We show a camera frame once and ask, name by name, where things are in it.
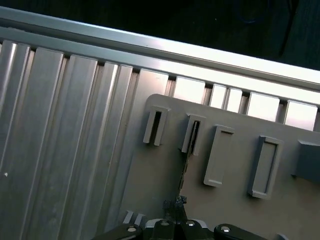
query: corrugated metal panel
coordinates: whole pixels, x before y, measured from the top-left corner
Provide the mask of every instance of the corrugated metal panel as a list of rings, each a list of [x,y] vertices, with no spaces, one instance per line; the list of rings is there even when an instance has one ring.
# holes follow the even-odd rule
[[[118,224],[153,94],[319,131],[316,89],[0,27],[7,38],[0,239],[90,239]]]

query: rectangular plastic clip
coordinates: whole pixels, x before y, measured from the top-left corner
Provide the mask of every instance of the rectangular plastic clip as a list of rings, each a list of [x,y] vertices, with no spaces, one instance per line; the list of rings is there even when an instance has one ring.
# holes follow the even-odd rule
[[[160,146],[169,110],[169,108],[160,106],[151,107],[143,138],[145,144],[150,143],[151,139],[154,139],[153,144]]]

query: gray plastic panel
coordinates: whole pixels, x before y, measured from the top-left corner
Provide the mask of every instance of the gray plastic panel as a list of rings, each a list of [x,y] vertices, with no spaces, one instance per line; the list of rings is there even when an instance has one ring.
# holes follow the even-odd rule
[[[300,141],[294,176],[320,184],[320,145]]]
[[[160,146],[143,142],[153,106],[170,109]],[[190,219],[205,221],[209,229],[233,224],[267,239],[277,233],[319,239],[320,187],[292,173],[300,142],[319,145],[320,133],[162,95],[147,100],[120,219],[127,209],[148,219],[163,217],[163,201],[177,194],[189,116],[205,119],[181,191]]]

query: rectangular opening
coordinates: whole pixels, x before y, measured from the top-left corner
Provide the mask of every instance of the rectangular opening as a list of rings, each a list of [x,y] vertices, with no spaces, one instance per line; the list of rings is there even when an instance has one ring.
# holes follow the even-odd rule
[[[157,131],[158,131],[159,123],[160,123],[160,118],[161,118],[161,112],[156,111],[155,116],[154,116],[153,125],[152,125],[149,144],[151,144],[151,143],[153,144],[156,140],[156,135],[157,135]]]

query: gray surface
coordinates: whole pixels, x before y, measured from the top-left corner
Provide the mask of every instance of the gray surface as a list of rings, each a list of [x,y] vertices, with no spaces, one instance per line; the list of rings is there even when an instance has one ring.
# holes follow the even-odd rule
[[[143,143],[152,106],[170,109],[160,146]],[[189,218],[204,220],[210,229],[221,223],[233,224],[267,239],[273,239],[276,233],[283,233],[291,240],[319,238],[320,188],[304,179],[292,177],[292,171],[299,156],[299,141],[318,145],[320,133],[161,95],[151,96],[146,103],[146,117],[141,122],[135,143],[121,205],[122,215],[130,209],[145,214],[149,219],[163,216],[163,201],[174,198],[183,169],[179,148],[186,134],[188,115],[206,118],[199,154],[189,160],[181,191],[187,197],[185,209]],[[227,162],[225,166],[216,166],[221,170],[224,168],[223,184],[219,188],[203,183],[208,160],[213,154],[215,125],[234,129],[230,145],[221,145]],[[267,193],[272,193],[269,200],[257,199],[247,193],[260,139],[272,142],[263,146],[264,156],[260,156],[260,161],[264,168],[258,169],[255,176],[274,178],[273,188],[270,187]],[[273,157],[265,156],[272,156],[277,149],[268,145],[278,145],[281,141],[283,149],[278,155],[276,169],[274,164],[277,163],[273,161],[270,164]]]
[[[294,176],[320,184],[320,144],[300,141]]]

